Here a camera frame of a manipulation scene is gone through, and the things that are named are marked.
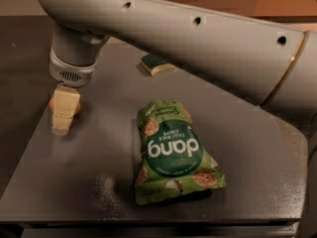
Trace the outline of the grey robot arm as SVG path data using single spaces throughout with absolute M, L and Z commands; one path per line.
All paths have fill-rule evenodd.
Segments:
M 312 31 L 163 0 L 39 0 L 54 19 L 50 73 L 86 85 L 115 37 L 196 73 L 299 129 L 316 132 Z

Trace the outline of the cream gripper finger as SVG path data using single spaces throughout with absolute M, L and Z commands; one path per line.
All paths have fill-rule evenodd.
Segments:
M 53 97 L 53 132 L 58 136 L 65 136 L 71 127 L 75 108 L 80 103 L 80 94 L 74 88 L 59 86 Z

